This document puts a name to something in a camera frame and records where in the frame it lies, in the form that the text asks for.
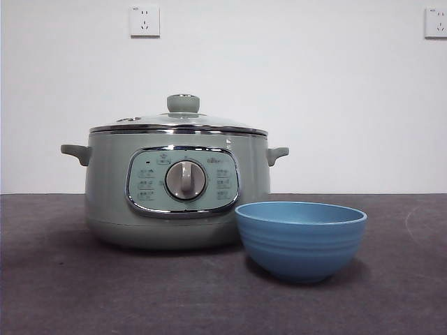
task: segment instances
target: bowl rim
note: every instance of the bowl rim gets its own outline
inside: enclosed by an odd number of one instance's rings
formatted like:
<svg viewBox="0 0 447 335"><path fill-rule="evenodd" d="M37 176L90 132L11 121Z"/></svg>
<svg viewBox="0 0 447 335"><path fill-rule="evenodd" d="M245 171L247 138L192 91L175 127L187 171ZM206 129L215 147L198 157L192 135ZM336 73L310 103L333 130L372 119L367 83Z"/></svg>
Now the bowl rim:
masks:
<svg viewBox="0 0 447 335"><path fill-rule="evenodd" d="M361 214L362 217L361 218L357 218L355 220L350 220L350 221L335 221L335 222L321 222L321 223L310 223L310 222L295 222L295 221L287 221L287 220L269 220L266 218L261 218L258 216L251 216L251 215L246 215L240 212L240 210L244 207L248 207L248 206L252 206L252 205L256 205L256 204L272 204L272 203L282 203L282 204L319 204L319 205L323 205L323 206L329 206L329 207L338 207L338 208L343 208L343 209L349 209L351 211L356 211L357 213ZM281 224L286 224L286 225L312 225L312 226L317 226L317 225L347 225L347 224L354 224L354 223L359 223L362 221L366 221L368 219L368 215L359 210L359 209L355 209L352 207L347 207L347 206L340 206L338 204L325 204L324 202L308 202L308 201L260 201L260 202L249 202L247 204L241 204L240 206L237 206L235 209L235 213L238 216L242 216L244 218L250 218L252 220L257 220L257 221L262 221L262 222L268 222L268 223L281 223Z"/></svg>

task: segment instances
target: control panel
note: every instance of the control panel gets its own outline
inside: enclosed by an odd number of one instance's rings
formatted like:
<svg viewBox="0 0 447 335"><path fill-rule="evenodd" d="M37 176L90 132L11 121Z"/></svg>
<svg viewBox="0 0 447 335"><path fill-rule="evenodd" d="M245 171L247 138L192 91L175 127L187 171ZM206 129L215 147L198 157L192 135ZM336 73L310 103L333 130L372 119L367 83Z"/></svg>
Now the control panel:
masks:
<svg viewBox="0 0 447 335"><path fill-rule="evenodd" d="M144 215L219 212L239 195L237 164L225 149L153 147L134 153L126 196Z"/></svg>

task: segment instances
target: button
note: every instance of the button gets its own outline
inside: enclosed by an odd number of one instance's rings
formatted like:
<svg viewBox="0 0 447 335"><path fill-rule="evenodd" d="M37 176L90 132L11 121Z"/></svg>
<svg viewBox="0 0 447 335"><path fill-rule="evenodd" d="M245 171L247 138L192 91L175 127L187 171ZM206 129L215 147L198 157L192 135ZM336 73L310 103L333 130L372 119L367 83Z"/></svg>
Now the button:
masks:
<svg viewBox="0 0 447 335"><path fill-rule="evenodd" d="M154 189L154 180L142 180L138 183L139 190L153 190Z"/></svg>
<svg viewBox="0 0 447 335"><path fill-rule="evenodd" d="M229 178L217 178L217 188L230 188L230 179Z"/></svg>
<svg viewBox="0 0 447 335"><path fill-rule="evenodd" d="M155 171L154 171L154 169L140 170L139 173L138 173L138 176L140 178L154 178L155 177Z"/></svg>
<svg viewBox="0 0 447 335"><path fill-rule="evenodd" d="M160 154L156 159L156 163L161 165L170 164L170 157L167 154Z"/></svg>
<svg viewBox="0 0 447 335"><path fill-rule="evenodd" d="M139 192L138 199L139 200L153 200L154 194L155 194L154 191Z"/></svg>
<svg viewBox="0 0 447 335"><path fill-rule="evenodd" d="M217 178L226 178L230 176L230 171L225 169L217 169Z"/></svg>
<svg viewBox="0 0 447 335"><path fill-rule="evenodd" d="M230 199L228 191L217 191L217 200Z"/></svg>

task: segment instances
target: cooker base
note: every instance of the cooker base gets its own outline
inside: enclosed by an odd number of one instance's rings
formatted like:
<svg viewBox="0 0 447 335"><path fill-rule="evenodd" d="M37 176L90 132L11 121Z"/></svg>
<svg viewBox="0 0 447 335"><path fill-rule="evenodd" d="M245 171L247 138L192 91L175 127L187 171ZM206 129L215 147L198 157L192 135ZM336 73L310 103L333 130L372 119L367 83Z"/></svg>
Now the cooker base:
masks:
<svg viewBox="0 0 447 335"><path fill-rule="evenodd" d="M209 248L240 241L235 221L211 225L121 225L87 219L103 241L131 248L179 250Z"/></svg>

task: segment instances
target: pot handle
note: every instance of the pot handle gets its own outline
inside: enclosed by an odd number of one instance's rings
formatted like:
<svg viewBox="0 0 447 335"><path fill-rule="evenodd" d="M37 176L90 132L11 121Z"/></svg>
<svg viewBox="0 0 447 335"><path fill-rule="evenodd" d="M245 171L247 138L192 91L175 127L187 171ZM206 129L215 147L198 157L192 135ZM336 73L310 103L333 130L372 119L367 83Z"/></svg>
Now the pot handle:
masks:
<svg viewBox="0 0 447 335"><path fill-rule="evenodd" d="M63 144L61 145L61 153L77 157L82 166L88 166L91 156L91 147Z"/></svg>
<svg viewBox="0 0 447 335"><path fill-rule="evenodd" d="M287 147L267 149L268 166L273 166L274 162L276 162L279 157L287 156L287 155L288 155Z"/></svg>

